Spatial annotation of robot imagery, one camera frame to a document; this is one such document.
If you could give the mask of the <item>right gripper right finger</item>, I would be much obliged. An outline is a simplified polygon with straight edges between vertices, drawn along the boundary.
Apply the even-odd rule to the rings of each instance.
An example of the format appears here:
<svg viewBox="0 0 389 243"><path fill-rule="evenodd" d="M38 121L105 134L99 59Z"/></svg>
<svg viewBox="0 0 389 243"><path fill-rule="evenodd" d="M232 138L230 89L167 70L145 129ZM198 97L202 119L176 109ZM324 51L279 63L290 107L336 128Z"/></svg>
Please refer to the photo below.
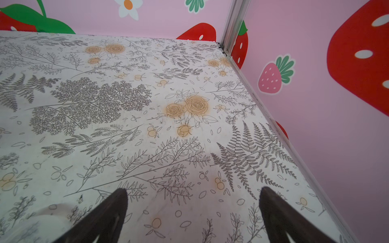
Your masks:
<svg viewBox="0 0 389 243"><path fill-rule="evenodd" d="M259 208L271 243L288 243L289 239L296 243L334 242L269 187L261 189Z"/></svg>

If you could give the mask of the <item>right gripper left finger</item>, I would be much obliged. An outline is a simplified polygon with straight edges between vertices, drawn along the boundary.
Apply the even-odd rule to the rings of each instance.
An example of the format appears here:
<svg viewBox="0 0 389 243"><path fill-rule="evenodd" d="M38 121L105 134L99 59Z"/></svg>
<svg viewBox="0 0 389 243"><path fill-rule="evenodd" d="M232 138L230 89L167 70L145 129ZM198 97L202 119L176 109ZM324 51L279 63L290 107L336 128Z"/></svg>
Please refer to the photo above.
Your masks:
<svg viewBox="0 0 389 243"><path fill-rule="evenodd" d="M127 191L119 188L55 242L117 243L127 208Z"/></svg>

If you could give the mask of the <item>clear candy jar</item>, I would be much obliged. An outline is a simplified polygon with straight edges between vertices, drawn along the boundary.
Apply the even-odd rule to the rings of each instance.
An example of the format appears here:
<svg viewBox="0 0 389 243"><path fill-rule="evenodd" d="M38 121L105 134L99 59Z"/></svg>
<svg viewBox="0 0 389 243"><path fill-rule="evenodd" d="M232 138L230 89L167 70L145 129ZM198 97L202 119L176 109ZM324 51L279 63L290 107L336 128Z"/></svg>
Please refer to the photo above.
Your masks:
<svg viewBox="0 0 389 243"><path fill-rule="evenodd" d="M53 204L40 209L1 237L2 243L52 243L72 227L67 218L70 204Z"/></svg>

